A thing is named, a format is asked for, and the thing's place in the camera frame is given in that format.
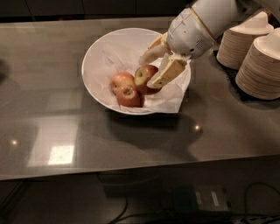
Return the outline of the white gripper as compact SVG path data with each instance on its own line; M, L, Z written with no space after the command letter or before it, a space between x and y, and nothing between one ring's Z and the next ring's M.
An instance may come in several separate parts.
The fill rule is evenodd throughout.
M186 69L187 56L198 58L214 43L213 35L194 9L185 8L171 22L168 32L159 34L139 58L140 66L162 58L158 71L148 81L147 87L164 87Z

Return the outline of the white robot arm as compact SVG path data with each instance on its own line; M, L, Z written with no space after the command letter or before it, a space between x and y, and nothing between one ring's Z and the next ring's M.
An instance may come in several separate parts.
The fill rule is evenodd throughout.
M139 59L141 66L161 59L149 88L162 88L177 78L189 59L203 55L228 28L266 9L280 20L280 0L194 0L157 36Z

